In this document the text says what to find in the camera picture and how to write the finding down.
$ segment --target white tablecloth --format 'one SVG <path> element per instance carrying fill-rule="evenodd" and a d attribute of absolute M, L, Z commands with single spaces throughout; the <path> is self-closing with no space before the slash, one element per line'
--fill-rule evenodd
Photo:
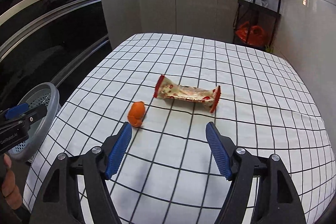
<path fill-rule="evenodd" d="M 201 104 L 153 98 L 161 74 L 175 83 L 221 86 L 216 112 Z M 89 73 L 62 107 L 29 171 L 24 203 L 36 195 L 56 156 L 86 153 L 116 134 L 132 102 L 146 116 L 119 172 L 107 182 L 123 223 L 211 224 L 230 183 L 219 175 L 205 138 L 213 121 L 221 134 L 253 155 L 278 154 L 296 186 L 308 223 L 335 192 L 335 159 L 320 113 L 294 69 L 277 56 L 196 37 L 137 34 Z M 250 223 L 254 178 L 244 223 Z M 82 176 L 81 205 L 92 223 Z"/>

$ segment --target candy bar wrapper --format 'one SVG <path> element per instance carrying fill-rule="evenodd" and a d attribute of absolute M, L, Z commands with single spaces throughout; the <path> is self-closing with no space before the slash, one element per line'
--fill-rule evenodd
<path fill-rule="evenodd" d="M 177 100 L 203 103 L 204 107 L 213 113 L 221 96 L 221 86 L 213 90 L 203 90 L 191 86 L 177 85 L 164 75 L 161 75 L 155 86 L 154 98 L 174 98 Z"/>

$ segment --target gray plastic basket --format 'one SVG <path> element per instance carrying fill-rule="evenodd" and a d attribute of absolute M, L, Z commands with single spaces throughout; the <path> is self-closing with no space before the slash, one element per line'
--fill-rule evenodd
<path fill-rule="evenodd" d="M 29 109 L 44 104 L 47 106 L 47 115 L 31 125 L 28 131 L 29 139 L 8 151 L 11 158 L 26 162 L 30 160 L 40 148 L 47 136 L 52 122 L 60 110 L 59 93 L 52 83 L 42 83 L 30 90 L 19 102 L 28 103 Z"/>

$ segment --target finger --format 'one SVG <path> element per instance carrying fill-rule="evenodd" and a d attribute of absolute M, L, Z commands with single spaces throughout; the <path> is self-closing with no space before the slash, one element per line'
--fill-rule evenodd
<path fill-rule="evenodd" d="M 21 206 L 22 197 L 19 188 L 16 185 L 13 192 L 8 197 L 6 197 L 6 201 L 13 210 L 16 210 Z"/>
<path fill-rule="evenodd" d="M 11 161 L 11 158 L 8 155 L 4 154 L 3 162 L 8 168 L 11 168 L 12 161 Z"/>
<path fill-rule="evenodd" d="M 2 194 L 7 197 L 15 188 L 15 175 L 12 170 L 8 170 L 2 183 Z"/>

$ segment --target orange plastic bag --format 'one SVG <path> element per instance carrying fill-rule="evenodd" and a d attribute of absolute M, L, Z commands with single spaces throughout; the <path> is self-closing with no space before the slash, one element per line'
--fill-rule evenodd
<path fill-rule="evenodd" d="M 236 35 L 245 43 L 249 26 L 250 22 L 247 21 L 241 26 L 239 26 L 238 30 L 236 30 Z M 254 46 L 265 46 L 267 42 L 268 42 L 268 35 L 264 31 L 264 29 L 258 25 L 252 26 L 247 44 Z"/>

